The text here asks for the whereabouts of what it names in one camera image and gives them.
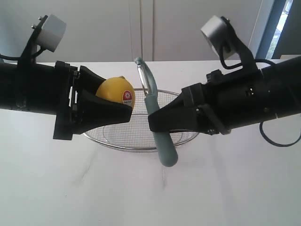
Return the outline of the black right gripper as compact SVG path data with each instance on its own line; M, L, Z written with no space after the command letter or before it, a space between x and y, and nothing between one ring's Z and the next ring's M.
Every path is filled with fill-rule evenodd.
M218 114L214 86L223 77L217 69L206 75L207 83L195 83L181 89L176 99L148 116L152 132L191 131L209 135L231 132Z

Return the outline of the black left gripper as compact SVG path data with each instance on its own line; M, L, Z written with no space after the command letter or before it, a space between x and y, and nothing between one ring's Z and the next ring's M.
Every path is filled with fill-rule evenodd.
M72 140L71 107L69 106L70 89L78 68L69 63L56 61L55 72L59 79L58 107L56 111L53 139ZM92 129L126 123L130 121L133 108L116 102L111 102L95 96L100 85L106 80L86 66L79 68L79 85L83 89L78 99L76 117L76 134L80 135Z

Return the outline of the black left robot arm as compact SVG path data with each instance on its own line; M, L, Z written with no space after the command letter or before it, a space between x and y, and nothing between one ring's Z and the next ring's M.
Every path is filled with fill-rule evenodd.
M130 121L132 107L97 97L105 81L85 66L57 61L42 64L0 64L2 109L56 116L53 138L72 140L89 130Z

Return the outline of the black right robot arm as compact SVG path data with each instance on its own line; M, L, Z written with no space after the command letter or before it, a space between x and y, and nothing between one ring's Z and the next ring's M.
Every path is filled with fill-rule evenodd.
M184 87L168 105L148 117L153 132L229 134L232 129L301 111L301 59L262 69L216 70L206 83Z

